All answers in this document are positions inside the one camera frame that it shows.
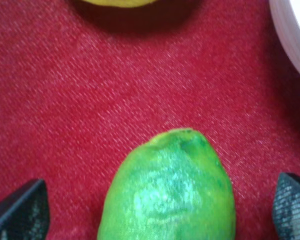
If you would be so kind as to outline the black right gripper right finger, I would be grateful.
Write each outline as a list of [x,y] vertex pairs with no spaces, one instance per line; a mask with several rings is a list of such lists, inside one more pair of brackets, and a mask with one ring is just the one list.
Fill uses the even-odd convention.
[[280,240],[300,240],[300,176],[279,174],[272,206],[272,221]]

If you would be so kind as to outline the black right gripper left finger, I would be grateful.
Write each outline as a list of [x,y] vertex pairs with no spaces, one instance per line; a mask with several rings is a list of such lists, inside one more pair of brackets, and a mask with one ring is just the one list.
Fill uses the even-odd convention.
[[48,190],[31,179],[0,201],[0,240],[44,240],[50,227]]

